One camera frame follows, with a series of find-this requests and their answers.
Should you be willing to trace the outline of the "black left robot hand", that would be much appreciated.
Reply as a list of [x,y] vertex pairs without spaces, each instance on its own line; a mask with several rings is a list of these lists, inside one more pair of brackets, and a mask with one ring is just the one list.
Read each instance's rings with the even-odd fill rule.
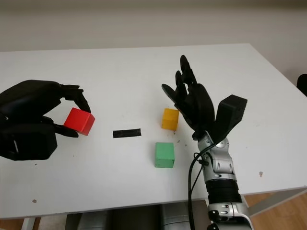
[[63,85],[55,81],[25,80],[0,94],[0,127],[15,124],[48,124],[55,132],[72,138],[76,131],[58,125],[45,114],[61,103],[61,98],[74,101],[79,109],[90,113],[90,106],[79,85]]

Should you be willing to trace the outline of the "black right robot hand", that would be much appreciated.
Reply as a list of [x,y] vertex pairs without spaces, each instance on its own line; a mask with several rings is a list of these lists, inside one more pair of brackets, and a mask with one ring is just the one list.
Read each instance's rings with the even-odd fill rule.
[[162,89],[194,130],[193,140],[199,140],[214,124],[214,106],[205,87],[197,83],[185,55],[180,57],[180,68],[175,74],[176,88],[162,84]]

